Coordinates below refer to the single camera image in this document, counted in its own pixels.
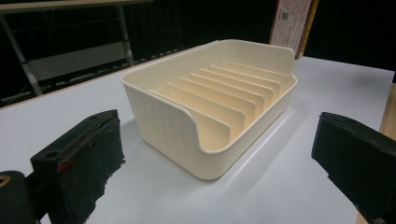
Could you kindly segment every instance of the wooden board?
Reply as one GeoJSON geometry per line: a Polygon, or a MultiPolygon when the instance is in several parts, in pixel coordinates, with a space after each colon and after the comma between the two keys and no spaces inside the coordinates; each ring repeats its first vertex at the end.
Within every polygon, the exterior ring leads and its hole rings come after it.
{"type": "MultiPolygon", "coordinates": [[[[396,140],[396,83],[393,83],[390,87],[389,97],[379,131],[396,140]]],[[[361,214],[358,214],[356,224],[368,224],[368,222],[361,214]]]]}
{"type": "Polygon", "coordinates": [[[152,2],[152,0],[68,0],[32,3],[1,4],[0,14],[22,13],[29,11],[44,11],[54,9],[68,9],[75,7],[102,7],[112,5],[137,4],[152,2]]]}

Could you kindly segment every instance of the cream plastic dish rack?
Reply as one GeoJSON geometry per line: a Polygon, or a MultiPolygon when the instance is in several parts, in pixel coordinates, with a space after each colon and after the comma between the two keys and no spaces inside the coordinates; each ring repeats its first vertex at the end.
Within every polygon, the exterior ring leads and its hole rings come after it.
{"type": "Polygon", "coordinates": [[[291,49],[215,41],[120,78],[142,138],[202,179],[222,176],[287,108],[291,49]]]}

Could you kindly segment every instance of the dark background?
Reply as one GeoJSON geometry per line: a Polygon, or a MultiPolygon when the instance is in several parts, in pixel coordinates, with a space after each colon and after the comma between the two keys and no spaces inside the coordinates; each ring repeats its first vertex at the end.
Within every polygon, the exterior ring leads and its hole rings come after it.
{"type": "MultiPolygon", "coordinates": [[[[125,20],[136,63],[214,40],[243,39],[268,43],[276,0],[234,2],[154,0],[127,5],[125,20]]],[[[114,7],[93,7],[6,15],[26,60],[120,41],[114,7]]],[[[395,70],[394,18],[390,6],[373,1],[320,1],[304,56],[395,70]]],[[[125,62],[106,64],[122,68],[125,62]]],[[[40,82],[46,92],[92,70],[40,82]]],[[[0,105],[34,97],[0,27],[0,105]]]]}

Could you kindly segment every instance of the white table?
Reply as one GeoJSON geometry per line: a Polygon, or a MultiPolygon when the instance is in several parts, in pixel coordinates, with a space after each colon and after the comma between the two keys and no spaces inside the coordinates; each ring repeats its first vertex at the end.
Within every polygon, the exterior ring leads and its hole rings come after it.
{"type": "Polygon", "coordinates": [[[88,116],[116,108],[127,162],[108,180],[87,223],[355,223],[353,204],[311,159],[318,116],[333,112],[378,130],[393,71],[299,59],[289,107],[213,181],[142,141],[119,81],[123,72],[0,109],[0,171],[29,175],[39,150],[88,116]]]}

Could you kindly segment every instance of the plastic tray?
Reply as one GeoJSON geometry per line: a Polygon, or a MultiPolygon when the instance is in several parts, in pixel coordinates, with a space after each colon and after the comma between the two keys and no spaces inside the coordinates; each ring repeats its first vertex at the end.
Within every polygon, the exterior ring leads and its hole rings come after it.
{"type": "Polygon", "coordinates": [[[202,179],[222,176],[286,109],[291,49],[215,41],[120,78],[142,138],[202,179]]]}

